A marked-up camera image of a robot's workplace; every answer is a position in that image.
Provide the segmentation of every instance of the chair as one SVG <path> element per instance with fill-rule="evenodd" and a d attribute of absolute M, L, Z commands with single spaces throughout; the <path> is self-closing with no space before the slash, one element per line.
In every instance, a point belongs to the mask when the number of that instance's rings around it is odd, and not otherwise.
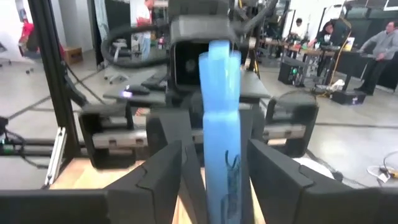
<path fill-rule="evenodd" d="M 105 29 L 106 35 L 109 35 L 109 28 L 106 24 L 101 24 L 101 26 Z M 118 39 L 112 43 L 112 47 L 109 50 L 111 53 L 114 52 L 113 61 L 116 62 L 119 60 L 119 57 L 129 57 L 131 58 L 131 51 L 127 48 L 127 43 L 125 39 Z M 115 70 L 115 73 L 106 72 L 104 75 L 104 79 L 109 81 L 109 84 L 112 84 L 115 79 L 120 80 L 128 80 L 129 77 L 126 74 L 118 72 Z"/>

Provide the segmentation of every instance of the metal frame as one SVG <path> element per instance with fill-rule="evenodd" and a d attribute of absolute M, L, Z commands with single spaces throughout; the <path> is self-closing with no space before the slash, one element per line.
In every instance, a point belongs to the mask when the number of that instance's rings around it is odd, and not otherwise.
<path fill-rule="evenodd" d="M 67 137 L 63 155 L 65 162 L 62 164 L 62 166 L 66 166 L 80 153 L 80 146 L 72 104 L 65 86 L 65 71 L 62 66 L 51 0 L 29 0 L 29 8 L 35 29 L 39 35 L 38 44 L 57 124 L 58 127 L 66 129 Z"/>

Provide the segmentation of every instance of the keyboard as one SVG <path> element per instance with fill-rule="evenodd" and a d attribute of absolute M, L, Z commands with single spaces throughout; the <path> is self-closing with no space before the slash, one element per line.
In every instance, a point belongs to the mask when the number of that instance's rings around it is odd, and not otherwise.
<path fill-rule="evenodd" d="M 165 91 L 167 87 L 167 74 L 165 72 L 156 73 L 142 82 L 141 85 L 150 90 Z"/>

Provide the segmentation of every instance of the white shirt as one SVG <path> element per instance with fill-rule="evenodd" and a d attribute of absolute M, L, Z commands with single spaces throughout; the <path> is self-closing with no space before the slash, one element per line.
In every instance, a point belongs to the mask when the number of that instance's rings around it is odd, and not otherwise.
<path fill-rule="evenodd" d="M 142 17 L 144 19 L 149 19 L 149 20 L 152 21 L 152 18 L 150 16 L 150 11 L 149 11 L 148 7 L 146 5 L 144 5 L 144 4 L 140 4 L 140 6 L 137 7 L 136 15 L 137 15 L 136 20 L 138 18 Z M 143 33 L 143 37 L 144 38 L 150 38 L 150 31 Z"/>
<path fill-rule="evenodd" d="M 304 38 L 303 25 L 297 26 L 297 24 L 293 24 L 291 32 L 297 34 L 300 38 Z"/>

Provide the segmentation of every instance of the gray shirt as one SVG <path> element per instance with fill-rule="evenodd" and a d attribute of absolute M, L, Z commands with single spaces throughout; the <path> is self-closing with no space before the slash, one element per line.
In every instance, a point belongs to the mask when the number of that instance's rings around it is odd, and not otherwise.
<path fill-rule="evenodd" d="M 361 47 L 361 50 L 364 50 L 372 42 L 376 43 L 373 49 L 373 55 L 375 57 L 384 53 L 384 59 L 391 60 L 395 52 L 398 51 L 398 30 L 394 30 L 389 34 L 387 34 L 386 31 L 381 31 L 366 41 Z"/>

